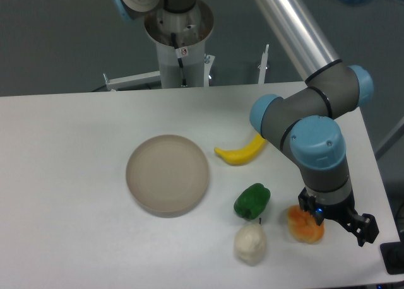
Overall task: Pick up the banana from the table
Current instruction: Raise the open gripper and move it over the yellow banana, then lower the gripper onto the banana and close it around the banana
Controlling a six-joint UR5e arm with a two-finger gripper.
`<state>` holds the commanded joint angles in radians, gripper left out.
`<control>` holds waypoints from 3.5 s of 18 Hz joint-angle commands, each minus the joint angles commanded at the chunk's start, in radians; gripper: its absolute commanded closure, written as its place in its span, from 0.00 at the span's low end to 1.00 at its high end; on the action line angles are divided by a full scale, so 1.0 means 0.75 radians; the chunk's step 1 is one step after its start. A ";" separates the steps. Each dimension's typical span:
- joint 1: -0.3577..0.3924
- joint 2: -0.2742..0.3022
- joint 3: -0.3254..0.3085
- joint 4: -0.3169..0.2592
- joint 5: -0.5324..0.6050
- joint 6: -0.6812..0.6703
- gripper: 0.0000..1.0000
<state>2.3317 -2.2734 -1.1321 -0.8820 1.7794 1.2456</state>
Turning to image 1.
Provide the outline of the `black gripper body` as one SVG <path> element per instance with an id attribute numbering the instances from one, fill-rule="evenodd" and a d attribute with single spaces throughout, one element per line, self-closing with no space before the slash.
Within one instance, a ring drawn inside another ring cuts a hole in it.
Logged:
<path id="1" fill-rule="evenodd" d="M 311 196 L 314 196 L 316 198 L 317 204 L 323 210 L 324 219 L 327 220 L 336 221 L 336 219 L 338 218 L 338 214 L 342 212 L 345 208 L 351 208 L 355 210 L 355 200 L 353 191 L 350 191 L 350 193 L 346 197 L 344 197 L 341 201 L 332 201 L 331 204 L 323 204 L 320 202 L 320 199 L 317 198 L 315 195 Z"/>

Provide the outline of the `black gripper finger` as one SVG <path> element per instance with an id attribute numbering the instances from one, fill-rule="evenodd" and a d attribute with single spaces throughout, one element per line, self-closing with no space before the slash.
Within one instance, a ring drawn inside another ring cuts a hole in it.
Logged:
<path id="1" fill-rule="evenodd" d="M 336 221 L 356 237 L 359 247 L 365 243 L 373 244 L 379 235 L 376 218 L 368 213 L 360 215 L 354 209 L 345 208 L 338 214 Z"/>
<path id="2" fill-rule="evenodd" d="M 309 195 L 306 188 L 298 195 L 299 207 L 302 211 L 309 213 L 314 218 L 317 226 L 320 226 L 324 221 L 322 208 L 317 204 L 316 198 Z"/>

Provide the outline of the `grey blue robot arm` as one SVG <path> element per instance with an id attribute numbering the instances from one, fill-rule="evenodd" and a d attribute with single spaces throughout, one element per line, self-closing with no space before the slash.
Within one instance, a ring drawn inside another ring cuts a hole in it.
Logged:
<path id="1" fill-rule="evenodd" d="M 200 0 L 114 0 L 123 18 L 143 16 L 150 38 L 168 50 L 159 55 L 164 88 L 203 86 L 203 51 L 213 15 Z M 256 132 L 298 166 L 304 188 L 301 210 L 321 224 L 339 223 L 359 245 L 379 233 L 374 216 L 355 210 L 346 145 L 336 119 L 367 103 L 374 85 L 360 66 L 347 66 L 301 0 L 255 0 L 306 87 L 288 97 L 265 95 L 250 112 Z"/>

